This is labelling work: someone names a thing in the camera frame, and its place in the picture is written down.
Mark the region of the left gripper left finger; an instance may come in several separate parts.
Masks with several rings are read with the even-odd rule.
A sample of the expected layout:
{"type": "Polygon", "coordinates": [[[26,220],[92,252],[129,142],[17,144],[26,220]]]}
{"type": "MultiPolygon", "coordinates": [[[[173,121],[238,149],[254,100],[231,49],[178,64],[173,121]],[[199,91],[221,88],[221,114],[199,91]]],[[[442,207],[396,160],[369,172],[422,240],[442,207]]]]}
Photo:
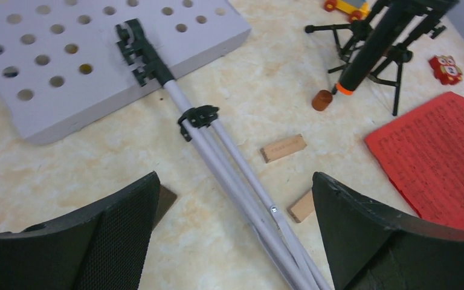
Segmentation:
{"type": "Polygon", "coordinates": [[[0,289],[137,289],[159,196],[151,172],[63,216],[0,233],[0,289]]]}

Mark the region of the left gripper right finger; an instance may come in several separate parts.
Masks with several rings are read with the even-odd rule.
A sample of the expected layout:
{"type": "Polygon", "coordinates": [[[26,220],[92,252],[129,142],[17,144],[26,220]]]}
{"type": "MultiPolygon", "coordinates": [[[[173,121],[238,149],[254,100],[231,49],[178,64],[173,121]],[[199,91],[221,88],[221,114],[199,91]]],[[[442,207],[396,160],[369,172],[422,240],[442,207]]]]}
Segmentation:
{"type": "Polygon", "coordinates": [[[464,230],[411,216],[323,172],[312,181],[336,289],[464,289],[464,230]]]}

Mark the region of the white music stand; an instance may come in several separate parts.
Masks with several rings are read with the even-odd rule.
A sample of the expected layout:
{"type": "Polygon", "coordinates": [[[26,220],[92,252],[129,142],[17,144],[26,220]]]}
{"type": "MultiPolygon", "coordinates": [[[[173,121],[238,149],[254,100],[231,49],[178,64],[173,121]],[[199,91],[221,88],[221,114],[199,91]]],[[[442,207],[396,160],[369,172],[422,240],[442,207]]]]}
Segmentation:
{"type": "Polygon", "coordinates": [[[0,1],[0,96],[21,137],[58,141],[159,88],[292,289],[329,284],[217,117],[176,80],[239,48],[228,1],[0,1]]]}

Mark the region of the light wooden block front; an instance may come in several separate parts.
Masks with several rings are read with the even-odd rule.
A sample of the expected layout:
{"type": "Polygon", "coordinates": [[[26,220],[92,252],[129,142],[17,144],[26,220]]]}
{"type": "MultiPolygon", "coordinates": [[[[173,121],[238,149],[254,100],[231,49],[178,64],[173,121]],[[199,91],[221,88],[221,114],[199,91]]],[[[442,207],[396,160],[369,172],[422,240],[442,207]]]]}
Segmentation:
{"type": "Polygon", "coordinates": [[[303,222],[310,214],[315,211],[312,190],[309,189],[300,196],[288,208],[287,212],[295,223],[303,222]]]}

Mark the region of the light wooden block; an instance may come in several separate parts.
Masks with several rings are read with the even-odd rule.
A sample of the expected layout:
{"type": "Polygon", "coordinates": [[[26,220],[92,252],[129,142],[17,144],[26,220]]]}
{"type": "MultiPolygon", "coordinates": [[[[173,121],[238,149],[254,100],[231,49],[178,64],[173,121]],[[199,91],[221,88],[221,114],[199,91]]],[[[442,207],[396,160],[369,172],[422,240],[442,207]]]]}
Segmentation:
{"type": "Polygon", "coordinates": [[[260,149],[260,153],[266,163],[279,160],[289,156],[307,147],[307,144],[301,134],[293,135],[273,143],[270,143],[260,149]]]}
{"type": "Polygon", "coordinates": [[[315,211],[312,190],[309,189],[300,196],[288,208],[287,212],[295,223],[303,222],[310,214],[315,211]]]}

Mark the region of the dark brown block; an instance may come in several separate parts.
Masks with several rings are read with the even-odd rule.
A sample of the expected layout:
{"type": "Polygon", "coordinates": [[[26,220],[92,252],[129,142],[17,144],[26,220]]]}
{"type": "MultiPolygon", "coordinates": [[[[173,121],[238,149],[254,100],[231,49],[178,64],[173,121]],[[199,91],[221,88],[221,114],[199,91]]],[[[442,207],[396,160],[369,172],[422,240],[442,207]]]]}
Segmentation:
{"type": "Polygon", "coordinates": [[[153,220],[153,229],[160,223],[162,218],[167,214],[171,207],[175,204],[178,196],[164,185],[160,185],[159,200],[156,214],[153,220]]]}

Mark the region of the light wooden block middle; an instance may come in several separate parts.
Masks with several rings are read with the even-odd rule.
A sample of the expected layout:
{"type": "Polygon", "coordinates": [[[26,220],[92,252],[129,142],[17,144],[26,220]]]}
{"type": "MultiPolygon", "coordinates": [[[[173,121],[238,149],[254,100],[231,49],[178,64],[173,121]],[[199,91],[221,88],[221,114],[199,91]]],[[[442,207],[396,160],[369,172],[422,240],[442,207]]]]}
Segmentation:
{"type": "Polygon", "coordinates": [[[307,147],[307,144],[301,134],[293,135],[273,143],[270,143],[260,149],[260,153],[266,163],[279,160],[289,156],[307,147]]]}

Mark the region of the small brown cylinder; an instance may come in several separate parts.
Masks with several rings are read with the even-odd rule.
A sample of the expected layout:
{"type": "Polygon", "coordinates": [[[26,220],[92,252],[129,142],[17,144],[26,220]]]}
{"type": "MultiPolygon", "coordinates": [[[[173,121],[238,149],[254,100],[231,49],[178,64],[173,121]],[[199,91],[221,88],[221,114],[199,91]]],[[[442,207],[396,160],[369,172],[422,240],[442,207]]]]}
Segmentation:
{"type": "Polygon", "coordinates": [[[311,101],[311,105],[313,109],[321,112],[324,111],[331,104],[332,100],[333,95],[331,94],[331,92],[324,89],[317,92],[317,94],[311,101]]]}

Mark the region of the red owl toy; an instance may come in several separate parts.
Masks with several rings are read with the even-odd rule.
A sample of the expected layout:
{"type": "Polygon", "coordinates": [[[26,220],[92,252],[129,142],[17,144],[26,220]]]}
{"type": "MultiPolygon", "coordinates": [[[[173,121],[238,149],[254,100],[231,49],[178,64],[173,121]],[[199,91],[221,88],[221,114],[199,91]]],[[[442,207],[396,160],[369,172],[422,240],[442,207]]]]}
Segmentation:
{"type": "Polygon", "coordinates": [[[433,56],[428,60],[433,75],[442,85],[455,85],[463,80],[463,72],[452,56],[433,56]]]}

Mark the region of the black microphone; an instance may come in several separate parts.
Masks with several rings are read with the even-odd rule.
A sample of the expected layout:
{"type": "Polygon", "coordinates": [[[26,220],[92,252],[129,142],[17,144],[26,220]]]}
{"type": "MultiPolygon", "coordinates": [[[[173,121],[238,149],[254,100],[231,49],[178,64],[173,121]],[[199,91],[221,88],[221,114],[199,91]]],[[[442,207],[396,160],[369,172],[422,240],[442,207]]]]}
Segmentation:
{"type": "Polygon", "coordinates": [[[418,7],[412,1],[376,1],[363,23],[369,26],[384,7],[387,7],[385,14],[366,38],[352,62],[343,69],[332,88],[332,94],[339,91],[345,95],[352,95],[384,54],[387,57],[395,57],[396,53],[390,49],[418,14],[418,7]]]}

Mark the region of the black mic tripod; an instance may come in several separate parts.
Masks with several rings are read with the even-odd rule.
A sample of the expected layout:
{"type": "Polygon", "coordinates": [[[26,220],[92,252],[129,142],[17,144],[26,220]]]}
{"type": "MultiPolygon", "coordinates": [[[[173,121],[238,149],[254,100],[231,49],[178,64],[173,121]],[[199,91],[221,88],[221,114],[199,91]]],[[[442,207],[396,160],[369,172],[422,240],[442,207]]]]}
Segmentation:
{"type": "MultiPolygon", "coordinates": [[[[399,96],[401,91],[402,72],[405,63],[413,58],[413,52],[408,48],[421,36],[428,34],[430,38],[438,37],[445,26],[441,24],[442,18],[455,6],[458,1],[412,1],[418,7],[418,14],[413,18],[406,29],[394,42],[391,51],[396,53],[395,57],[387,57],[384,54],[370,74],[365,78],[377,84],[392,86],[395,89],[393,101],[393,116],[397,116],[399,108],[399,96]]],[[[384,7],[367,26],[363,20],[353,21],[348,24],[331,25],[307,25],[304,30],[307,34],[316,31],[331,31],[334,36],[335,47],[338,57],[343,64],[328,70],[328,73],[343,72],[343,69],[352,62],[358,54],[366,38],[376,27],[379,20],[385,14],[387,7],[384,7]]]]}

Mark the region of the blue yellow toy block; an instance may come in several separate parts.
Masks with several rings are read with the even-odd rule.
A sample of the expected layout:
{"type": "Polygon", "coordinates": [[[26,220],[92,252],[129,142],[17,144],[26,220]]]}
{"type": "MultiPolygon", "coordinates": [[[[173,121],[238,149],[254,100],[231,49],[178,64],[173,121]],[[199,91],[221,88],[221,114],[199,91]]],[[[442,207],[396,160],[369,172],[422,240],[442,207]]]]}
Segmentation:
{"type": "Polygon", "coordinates": [[[364,0],[325,0],[323,8],[328,12],[338,10],[345,13],[350,23],[363,20],[370,14],[369,3],[364,0]]]}

